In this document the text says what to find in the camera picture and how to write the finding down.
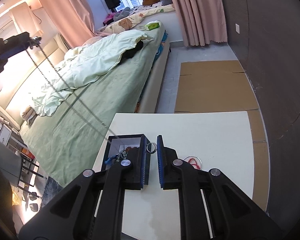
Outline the black jewelry box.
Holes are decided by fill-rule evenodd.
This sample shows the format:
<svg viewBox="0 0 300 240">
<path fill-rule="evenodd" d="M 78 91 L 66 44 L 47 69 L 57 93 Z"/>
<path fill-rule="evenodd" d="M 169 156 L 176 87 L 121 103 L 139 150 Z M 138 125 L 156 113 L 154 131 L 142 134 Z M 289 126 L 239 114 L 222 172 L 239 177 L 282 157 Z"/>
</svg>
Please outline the black jewelry box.
<svg viewBox="0 0 300 240">
<path fill-rule="evenodd" d="M 124 178 L 129 190 L 142 189 L 140 183 L 140 143 L 142 135 L 144 134 L 109 136 L 102 160 L 102 171 L 117 163 L 131 167 Z"/>
</svg>

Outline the white air conditioner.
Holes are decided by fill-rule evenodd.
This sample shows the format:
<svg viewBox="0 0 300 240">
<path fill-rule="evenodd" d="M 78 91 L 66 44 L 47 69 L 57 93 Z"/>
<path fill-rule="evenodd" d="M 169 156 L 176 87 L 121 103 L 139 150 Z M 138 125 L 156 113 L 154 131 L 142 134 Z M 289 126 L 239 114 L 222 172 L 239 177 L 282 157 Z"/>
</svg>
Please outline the white air conditioner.
<svg viewBox="0 0 300 240">
<path fill-rule="evenodd" d="M 0 17 L 0 33 L 3 32 L 10 24 L 13 24 L 13 19 L 9 14 Z"/>
</svg>

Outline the white bedside table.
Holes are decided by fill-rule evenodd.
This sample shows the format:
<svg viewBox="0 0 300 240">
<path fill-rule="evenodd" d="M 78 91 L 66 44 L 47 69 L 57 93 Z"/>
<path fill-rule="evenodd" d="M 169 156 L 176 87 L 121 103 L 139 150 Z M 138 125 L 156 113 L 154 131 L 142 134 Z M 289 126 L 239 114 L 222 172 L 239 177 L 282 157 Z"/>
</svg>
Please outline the white bedside table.
<svg viewBox="0 0 300 240">
<path fill-rule="evenodd" d="M 130 166 L 115 164 L 108 181 L 113 200 L 102 197 L 99 214 L 120 207 L 119 233 L 136 239 L 230 239 L 235 218 L 253 206 L 254 150 L 248 114 L 117 113 L 109 136 L 144 134 L 151 154 L 148 185 L 129 190 Z M 160 187 L 157 136 L 164 143 Z"/>
</svg>

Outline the folded beige towel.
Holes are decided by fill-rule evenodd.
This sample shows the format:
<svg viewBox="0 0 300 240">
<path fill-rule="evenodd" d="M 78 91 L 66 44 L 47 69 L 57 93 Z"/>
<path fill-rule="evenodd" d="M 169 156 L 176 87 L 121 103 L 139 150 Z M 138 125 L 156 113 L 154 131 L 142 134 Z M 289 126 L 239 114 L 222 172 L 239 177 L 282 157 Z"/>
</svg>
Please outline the folded beige towel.
<svg viewBox="0 0 300 240">
<path fill-rule="evenodd" d="M 31 126 L 37 116 L 36 111 L 32 107 L 27 107 L 21 114 L 22 119 Z"/>
</svg>

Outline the pink curtain left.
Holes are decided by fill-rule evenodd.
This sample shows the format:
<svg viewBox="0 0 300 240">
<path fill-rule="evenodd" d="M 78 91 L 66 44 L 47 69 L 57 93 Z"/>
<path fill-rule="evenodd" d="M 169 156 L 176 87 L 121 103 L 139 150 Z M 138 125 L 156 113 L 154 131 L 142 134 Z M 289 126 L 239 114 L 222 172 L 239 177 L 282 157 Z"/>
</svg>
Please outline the pink curtain left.
<svg viewBox="0 0 300 240">
<path fill-rule="evenodd" d="M 71 48 L 95 36 L 93 13 L 87 0 L 39 0 Z"/>
</svg>

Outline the pink curtain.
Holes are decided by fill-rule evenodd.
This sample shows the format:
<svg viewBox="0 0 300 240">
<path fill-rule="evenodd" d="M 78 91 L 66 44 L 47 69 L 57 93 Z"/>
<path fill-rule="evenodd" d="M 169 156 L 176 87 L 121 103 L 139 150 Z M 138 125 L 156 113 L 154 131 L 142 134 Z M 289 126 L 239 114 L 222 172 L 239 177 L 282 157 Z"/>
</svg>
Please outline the pink curtain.
<svg viewBox="0 0 300 240">
<path fill-rule="evenodd" d="M 71 48 L 95 36 L 93 13 L 87 0 L 39 0 Z"/>
<path fill-rule="evenodd" d="M 184 45 L 205 46 L 228 41 L 222 0 L 172 0 Z"/>
</svg>

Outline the flattened cardboard sheet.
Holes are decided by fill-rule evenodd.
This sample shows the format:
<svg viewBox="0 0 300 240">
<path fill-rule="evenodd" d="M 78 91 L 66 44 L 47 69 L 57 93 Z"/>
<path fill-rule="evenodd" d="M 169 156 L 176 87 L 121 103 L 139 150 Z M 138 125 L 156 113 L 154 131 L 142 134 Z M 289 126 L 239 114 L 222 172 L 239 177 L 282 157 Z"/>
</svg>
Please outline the flattened cardboard sheet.
<svg viewBox="0 0 300 240">
<path fill-rule="evenodd" d="M 239 61 L 182 63 L 174 111 L 247 112 L 254 149 L 253 201 L 266 210 L 270 182 L 267 133 L 255 94 Z"/>
</svg>

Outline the pale green duvet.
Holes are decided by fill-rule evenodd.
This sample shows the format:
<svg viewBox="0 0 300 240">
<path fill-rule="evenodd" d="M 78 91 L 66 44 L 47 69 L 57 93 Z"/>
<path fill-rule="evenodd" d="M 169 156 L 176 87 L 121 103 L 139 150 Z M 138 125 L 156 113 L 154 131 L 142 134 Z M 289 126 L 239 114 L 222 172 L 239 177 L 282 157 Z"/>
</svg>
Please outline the pale green duvet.
<svg viewBox="0 0 300 240">
<path fill-rule="evenodd" d="M 154 38 L 144 31 L 129 30 L 70 49 L 64 60 L 55 66 L 38 67 L 43 79 L 29 92 L 30 106 L 39 116 L 52 116 L 74 90 L 110 72 L 120 63 L 123 54 L 135 49 L 138 42 L 152 40 Z"/>
</svg>

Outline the bed with green blanket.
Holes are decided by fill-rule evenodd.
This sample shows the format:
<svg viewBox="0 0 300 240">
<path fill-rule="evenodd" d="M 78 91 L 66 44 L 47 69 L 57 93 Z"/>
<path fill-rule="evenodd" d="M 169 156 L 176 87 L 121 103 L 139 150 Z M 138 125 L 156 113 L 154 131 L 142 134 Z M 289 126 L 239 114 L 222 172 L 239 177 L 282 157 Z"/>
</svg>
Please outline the bed with green blanket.
<svg viewBox="0 0 300 240">
<path fill-rule="evenodd" d="M 23 59 L 13 81 L 1 90 L 0 116 L 20 134 L 41 168 L 59 185 L 66 186 L 93 167 L 116 113 L 133 113 L 138 106 L 155 109 L 156 100 L 147 99 L 147 95 L 151 89 L 160 89 L 162 77 L 156 71 L 165 64 L 156 54 L 167 42 L 166 30 L 161 24 L 157 29 L 140 31 L 154 40 L 138 42 L 110 72 L 74 90 L 52 116 L 37 115 L 31 126 L 21 114 L 30 106 L 29 92 L 43 79 L 38 67 L 58 63 L 42 60 L 34 66 L 32 60 Z"/>
</svg>

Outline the green tissue pack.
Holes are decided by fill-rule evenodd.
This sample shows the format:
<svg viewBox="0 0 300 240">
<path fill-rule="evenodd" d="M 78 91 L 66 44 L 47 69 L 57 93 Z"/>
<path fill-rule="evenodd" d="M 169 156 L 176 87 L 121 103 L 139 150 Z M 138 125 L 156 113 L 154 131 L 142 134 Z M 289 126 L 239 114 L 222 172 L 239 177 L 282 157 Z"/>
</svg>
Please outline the green tissue pack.
<svg viewBox="0 0 300 240">
<path fill-rule="evenodd" d="M 159 21 L 152 21 L 152 22 L 148 22 L 147 24 L 145 24 L 145 29 L 147 31 L 151 31 L 153 29 L 157 29 L 160 27 L 160 22 Z"/>
</svg>

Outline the floral window seat quilt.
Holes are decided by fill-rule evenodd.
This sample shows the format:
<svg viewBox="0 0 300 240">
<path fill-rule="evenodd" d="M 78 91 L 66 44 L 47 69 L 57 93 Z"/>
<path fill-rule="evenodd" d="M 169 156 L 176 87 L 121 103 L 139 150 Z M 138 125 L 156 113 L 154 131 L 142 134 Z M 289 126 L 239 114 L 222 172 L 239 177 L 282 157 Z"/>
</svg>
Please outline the floral window seat quilt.
<svg viewBox="0 0 300 240">
<path fill-rule="evenodd" d="M 119 12 L 112 13 L 111 19 L 107 20 L 105 26 L 97 29 L 96 32 L 119 34 L 133 29 L 149 16 L 172 11 L 175 11 L 173 4 L 163 5 L 162 2 L 153 5 L 140 5 L 132 9 L 126 7 Z"/>
</svg>

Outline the pink curtain right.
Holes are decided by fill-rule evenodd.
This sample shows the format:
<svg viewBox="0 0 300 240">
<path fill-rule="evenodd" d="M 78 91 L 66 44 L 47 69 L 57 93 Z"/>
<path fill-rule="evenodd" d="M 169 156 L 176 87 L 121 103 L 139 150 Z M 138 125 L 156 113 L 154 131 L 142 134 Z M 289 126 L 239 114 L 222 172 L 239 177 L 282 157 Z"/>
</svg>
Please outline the pink curtain right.
<svg viewBox="0 0 300 240">
<path fill-rule="evenodd" d="M 222 0 L 172 0 L 184 45 L 205 46 L 228 41 Z"/>
</svg>

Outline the white wall socket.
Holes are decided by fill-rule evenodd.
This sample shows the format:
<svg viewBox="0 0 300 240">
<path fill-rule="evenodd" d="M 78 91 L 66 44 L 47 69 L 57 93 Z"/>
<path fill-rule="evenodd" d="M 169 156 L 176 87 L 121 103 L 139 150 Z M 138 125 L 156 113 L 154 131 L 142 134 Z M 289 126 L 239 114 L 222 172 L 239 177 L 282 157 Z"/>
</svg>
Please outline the white wall socket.
<svg viewBox="0 0 300 240">
<path fill-rule="evenodd" d="M 235 24 L 235 30 L 236 33 L 240 34 L 240 26 L 238 24 Z"/>
</svg>

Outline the dark wood wall panel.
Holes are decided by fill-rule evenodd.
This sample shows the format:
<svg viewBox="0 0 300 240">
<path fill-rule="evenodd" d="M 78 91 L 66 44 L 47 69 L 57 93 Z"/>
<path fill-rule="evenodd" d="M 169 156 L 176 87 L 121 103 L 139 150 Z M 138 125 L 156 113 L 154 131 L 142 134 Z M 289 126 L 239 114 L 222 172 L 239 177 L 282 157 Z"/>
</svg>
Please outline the dark wood wall panel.
<svg viewBox="0 0 300 240">
<path fill-rule="evenodd" d="M 249 77 L 266 127 L 267 210 L 290 230 L 300 219 L 300 0 L 222 1 L 229 46 Z"/>
</svg>

